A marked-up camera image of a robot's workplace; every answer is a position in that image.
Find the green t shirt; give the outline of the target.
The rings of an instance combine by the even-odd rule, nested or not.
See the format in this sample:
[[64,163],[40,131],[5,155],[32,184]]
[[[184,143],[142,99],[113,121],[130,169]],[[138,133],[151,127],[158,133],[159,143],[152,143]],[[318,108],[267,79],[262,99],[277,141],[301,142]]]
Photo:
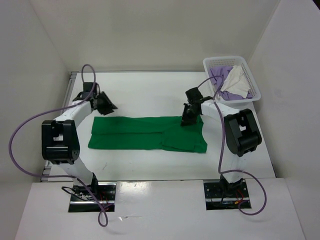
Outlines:
[[193,125],[181,123],[181,116],[95,117],[88,148],[206,153],[202,119],[198,117]]

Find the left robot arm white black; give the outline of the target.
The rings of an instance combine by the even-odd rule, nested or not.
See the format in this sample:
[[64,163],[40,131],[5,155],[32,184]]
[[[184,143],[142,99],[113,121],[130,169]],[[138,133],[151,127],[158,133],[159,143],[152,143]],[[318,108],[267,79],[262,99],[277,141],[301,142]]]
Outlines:
[[93,93],[87,100],[79,93],[72,105],[53,120],[45,120],[41,125],[42,157],[53,165],[58,165],[82,194],[89,200],[96,199],[100,187],[96,175],[91,172],[80,158],[80,142],[77,128],[80,123],[97,110],[101,115],[113,113],[117,107],[105,92]]

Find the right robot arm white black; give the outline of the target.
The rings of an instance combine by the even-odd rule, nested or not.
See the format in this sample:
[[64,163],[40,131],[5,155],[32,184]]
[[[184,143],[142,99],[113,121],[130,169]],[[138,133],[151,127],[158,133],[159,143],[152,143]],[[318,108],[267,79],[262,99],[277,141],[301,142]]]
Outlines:
[[200,115],[221,123],[222,141],[218,162],[219,191],[225,197],[232,196],[243,182],[246,155],[254,152],[262,143],[262,136],[253,112],[230,107],[220,102],[185,103],[182,126],[192,126]]

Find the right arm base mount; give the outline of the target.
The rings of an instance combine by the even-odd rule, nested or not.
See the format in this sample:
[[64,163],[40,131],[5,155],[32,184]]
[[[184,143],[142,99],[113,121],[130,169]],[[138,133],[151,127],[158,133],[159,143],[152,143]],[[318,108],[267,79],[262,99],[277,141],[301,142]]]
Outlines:
[[205,207],[207,211],[251,209],[250,196],[245,180],[233,189],[223,189],[218,179],[203,182]]

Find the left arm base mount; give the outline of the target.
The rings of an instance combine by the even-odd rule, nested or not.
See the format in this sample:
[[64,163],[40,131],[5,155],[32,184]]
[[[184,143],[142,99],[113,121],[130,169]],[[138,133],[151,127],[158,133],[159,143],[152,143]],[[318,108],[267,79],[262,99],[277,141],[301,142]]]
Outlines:
[[[92,195],[83,186],[62,186],[61,189],[70,195],[69,213],[99,212],[101,209]],[[99,200],[106,212],[115,211],[117,184],[115,182],[100,182],[94,196]]]

